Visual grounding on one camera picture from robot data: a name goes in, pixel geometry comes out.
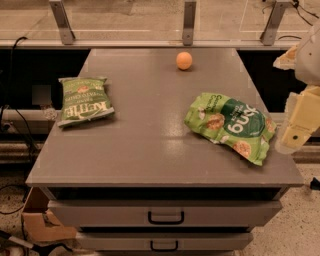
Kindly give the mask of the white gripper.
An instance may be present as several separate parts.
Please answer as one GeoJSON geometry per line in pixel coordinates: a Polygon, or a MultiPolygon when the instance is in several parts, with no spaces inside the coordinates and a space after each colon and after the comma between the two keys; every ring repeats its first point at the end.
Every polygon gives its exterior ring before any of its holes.
{"type": "Polygon", "coordinates": [[[289,94],[285,118],[277,132],[275,149],[281,154],[292,154],[320,128],[320,20],[298,47],[294,45],[277,57],[273,66],[282,70],[295,69],[295,77],[308,84],[301,93],[289,94]]]}

